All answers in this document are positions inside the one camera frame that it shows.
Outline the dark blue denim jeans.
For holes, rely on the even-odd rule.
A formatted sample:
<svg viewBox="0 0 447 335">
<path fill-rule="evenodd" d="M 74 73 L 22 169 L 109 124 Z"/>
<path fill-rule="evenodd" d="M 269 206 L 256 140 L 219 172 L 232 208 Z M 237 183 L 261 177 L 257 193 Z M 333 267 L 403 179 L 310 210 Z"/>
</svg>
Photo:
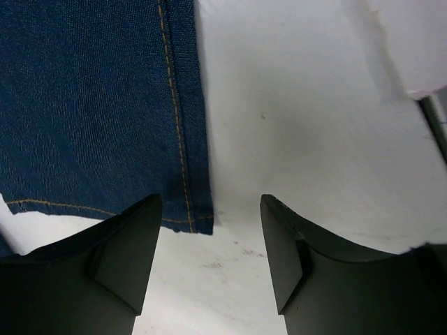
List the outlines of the dark blue denim jeans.
<svg viewBox="0 0 447 335">
<path fill-rule="evenodd" d="M 211 235 L 192 1 L 1 2 L 1 196 L 105 220 L 151 194 Z"/>
</svg>

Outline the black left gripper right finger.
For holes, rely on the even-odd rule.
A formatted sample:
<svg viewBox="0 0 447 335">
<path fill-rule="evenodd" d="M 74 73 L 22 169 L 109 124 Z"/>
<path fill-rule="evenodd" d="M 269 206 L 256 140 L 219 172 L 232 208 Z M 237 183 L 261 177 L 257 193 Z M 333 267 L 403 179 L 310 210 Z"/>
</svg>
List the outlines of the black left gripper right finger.
<svg viewBox="0 0 447 335">
<path fill-rule="evenodd" d="M 361 246 L 263 195 L 277 311 L 289 334 L 445 334 L 446 246 Z"/>
</svg>

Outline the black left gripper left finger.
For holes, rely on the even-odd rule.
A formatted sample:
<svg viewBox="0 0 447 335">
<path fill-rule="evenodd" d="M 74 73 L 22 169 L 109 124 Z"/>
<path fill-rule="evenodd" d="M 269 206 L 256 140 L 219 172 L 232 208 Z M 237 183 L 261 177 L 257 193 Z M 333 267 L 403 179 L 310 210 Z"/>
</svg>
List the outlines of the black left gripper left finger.
<svg viewBox="0 0 447 335">
<path fill-rule="evenodd" d="M 151 195 L 26 255 L 1 259 L 2 334 L 130 334 L 161 227 Z"/>
</svg>

